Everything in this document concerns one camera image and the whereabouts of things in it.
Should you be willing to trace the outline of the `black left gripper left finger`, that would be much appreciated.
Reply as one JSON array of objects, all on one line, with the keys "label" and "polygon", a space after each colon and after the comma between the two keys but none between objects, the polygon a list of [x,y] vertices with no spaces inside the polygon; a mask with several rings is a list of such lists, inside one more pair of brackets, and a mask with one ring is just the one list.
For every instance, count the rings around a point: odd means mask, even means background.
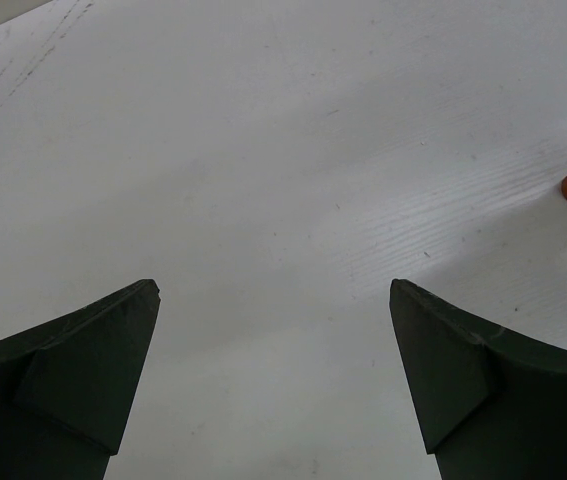
[{"label": "black left gripper left finger", "polygon": [[0,479],[102,479],[160,307],[142,279],[0,340]]}]

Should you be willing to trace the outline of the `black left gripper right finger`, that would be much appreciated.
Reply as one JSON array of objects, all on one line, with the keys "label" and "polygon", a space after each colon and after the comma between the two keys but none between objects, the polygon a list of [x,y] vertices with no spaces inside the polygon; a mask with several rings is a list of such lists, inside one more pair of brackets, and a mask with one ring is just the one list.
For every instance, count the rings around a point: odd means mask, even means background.
[{"label": "black left gripper right finger", "polygon": [[567,350],[404,279],[389,309],[425,450],[444,479],[567,479]]}]

